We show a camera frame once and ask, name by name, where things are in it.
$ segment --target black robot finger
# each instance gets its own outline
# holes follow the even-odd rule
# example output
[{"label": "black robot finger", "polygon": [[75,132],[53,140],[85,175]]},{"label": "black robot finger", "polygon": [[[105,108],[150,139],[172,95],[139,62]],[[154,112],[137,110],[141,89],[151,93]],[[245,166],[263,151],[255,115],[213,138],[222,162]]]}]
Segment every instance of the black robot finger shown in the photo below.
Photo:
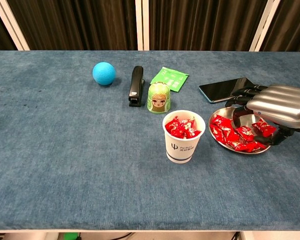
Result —
[{"label": "black robot finger", "polygon": [[252,98],[251,97],[248,97],[248,96],[236,96],[236,97],[233,97],[231,99],[229,99],[226,103],[225,103],[225,107],[230,107],[232,106],[233,104],[238,104],[238,105],[246,105],[247,102],[249,100],[251,100]]},{"label": "black robot finger", "polygon": [[252,89],[247,89],[247,88],[242,88],[242,89],[238,89],[237,91],[234,91],[232,93],[233,96],[254,96],[256,94],[260,93],[260,91],[258,90],[252,90]]},{"label": "black robot finger", "polygon": [[279,125],[278,131],[271,137],[255,136],[254,140],[264,145],[279,145],[286,140],[289,136],[292,136],[294,129]]},{"label": "black robot finger", "polygon": [[238,128],[241,126],[240,117],[248,114],[253,114],[253,111],[246,106],[240,106],[233,111],[232,119],[234,125]]},{"label": "black robot finger", "polygon": [[263,89],[266,89],[268,87],[267,86],[258,85],[258,84],[253,84],[253,85],[249,85],[249,86],[247,86],[245,88],[246,89],[253,89],[253,90],[262,91]]}]

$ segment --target black stapler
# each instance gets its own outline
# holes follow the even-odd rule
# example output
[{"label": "black stapler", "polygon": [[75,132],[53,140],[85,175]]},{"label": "black stapler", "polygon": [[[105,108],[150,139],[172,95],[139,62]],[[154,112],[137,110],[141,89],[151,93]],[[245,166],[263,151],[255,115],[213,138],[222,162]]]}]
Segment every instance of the black stapler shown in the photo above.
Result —
[{"label": "black stapler", "polygon": [[132,72],[129,101],[130,107],[140,107],[141,98],[143,93],[144,79],[143,79],[143,67],[136,66]]}]

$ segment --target stainless steel plate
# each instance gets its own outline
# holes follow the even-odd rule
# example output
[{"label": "stainless steel plate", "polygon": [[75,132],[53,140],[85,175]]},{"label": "stainless steel plate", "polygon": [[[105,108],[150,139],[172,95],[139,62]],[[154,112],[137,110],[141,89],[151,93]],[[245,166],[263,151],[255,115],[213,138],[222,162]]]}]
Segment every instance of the stainless steel plate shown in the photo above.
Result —
[{"label": "stainless steel plate", "polygon": [[[213,133],[212,133],[212,131],[211,131],[211,128],[210,128],[210,124],[211,124],[211,122],[212,122],[212,120],[217,116],[217,115],[220,115],[220,116],[222,116],[222,117],[225,117],[225,118],[228,118],[228,119],[232,119],[232,114],[233,114],[233,111],[235,110],[235,107],[225,107],[225,108],[222,108],[222,109],[219,109],[219,110],[217,110],[217,111],[215,111],[212,115],[211,115],[211,117],[210,117],[210,119],[209,119],[209,131],[210,131],[210,133],[211,133],[211,135],[212,135],[212,137],[215,139],[215,136],[213,135]],[[252,132],[253,132],[253,134],[254,135],[256,135],[257,133],[253,130],[253,127],[252,127],[252,123],[255,123],[255,122],[258,122],[260,119],[262,119],[262,118],[260,118],[260,117],[258,117],[258,116],[256,116],[256,115],[254,115],[254,114],[249,114],[249,115],[244,115],[244,116],[241,116],[240,117],[240,122],[241,122],[241,126],[248,126],[249,128],[251,128],[251,130],[252,130]],[[235,151],[230,145],[228,145],[228,144],[223,144],[223,143],[220,143],[219,141],[217,141],[220,145],[222,145],[222,146],[224,146],[225,148],[227,148],[227,149],[229,149],[229,150],[231,150],[231,151],[234,151],[234,152],[236,152],[236,153],[239,153],[239,154],[250,154],[250,155],[252,155],[252,154],[260,154],[260,153],[263,153],[263,152],[265,152],[265,151],[267,151],[269,148],[270,148],[270,146],[268,146],[266,149],[260,149],[260,150],[256,150],[256,151],[254,151],[254,152],[241,152],[241,151]]]}]

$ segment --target paper cup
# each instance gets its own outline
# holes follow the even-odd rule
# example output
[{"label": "paper cup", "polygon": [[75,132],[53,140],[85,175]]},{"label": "paper cup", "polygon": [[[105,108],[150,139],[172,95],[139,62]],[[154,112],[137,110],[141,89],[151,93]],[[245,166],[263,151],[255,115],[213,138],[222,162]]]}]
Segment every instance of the paper cup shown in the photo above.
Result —
[{"label": "paper cup", "polygon": [[[178,116],[179,120],[195,118],[195,127],[197,130],[200,130],[201,133],[189,139],[179,139],[172,136],[165,128],[165,125],[173,120],[175,116]],[[167,157],[174,163],[184,164],[192,158],[194,150],[200,140],[200,137],[205,131],[205,122],[203,118],[192,111],[187,110],[177,110],[166,115],[162,122],[164,134],[165,134],[165,147]]]}]

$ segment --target candy wrapper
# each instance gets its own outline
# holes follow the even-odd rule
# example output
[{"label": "candy wrapper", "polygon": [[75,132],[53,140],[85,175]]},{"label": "candy wrapper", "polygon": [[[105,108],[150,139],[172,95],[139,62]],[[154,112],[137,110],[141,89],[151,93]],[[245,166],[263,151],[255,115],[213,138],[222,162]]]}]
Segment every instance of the candy wrapper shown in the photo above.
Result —
[{"label": "candy wrapper", "polygon": [[254,140],[252,130],[248,126],[241,126],[236,128],[235,131],[247,142],[252,142]]},{"label": "candy wrapper", "polygon": [[229,136],[230,136],[230,138],[234,136],[234,130],[233,130],[233,127],[231,125],[231,119],[227,119],[227,118],[224,118],[220,115],[217,115],[212,120],[212,124],[218,126],[219,129],[222,130],[226,140]]},{"label": "candy wrapper", "polygon": [[220,143],[226,144],[222,130],[213,124],[210,124],[210,128],[211,128],[212,134],[214,135],[215,139],[217,141],[219,141]]},{"label": "candy wrapper", "polygon": [[195,128],[194,124],[194,118],[179,120],[176,116],[172,121],[165,125],[165,128],[174,137],[180,139],[190,139],[198,136],[201,133],[201,131]]},{"label": "candy wrapper", "polygon": [[271,136],[276,130],[275,127],[268,125],[262,119],[260,119],[257,123],[253,123],[252,126],[257,128],[264,137]]},{"label": "candy wrapper", "polygon": [[[211,121],[210,129],[218,142],[230,145],[237,152],[245,151],[247,153],[251,153],[259,149],[267,148],[267,146],[254,141],[254,135],[251,128],[249,128],[248,126],[241,126],[234,129],[232,127],[231,121],[231,119],[227,119],[219,115],[217,115]],[[262,121],[259,124],[263,127],[269,126],[267,123],[265,123],[267,126],[265,126],[263,123],[265,122]]]}]

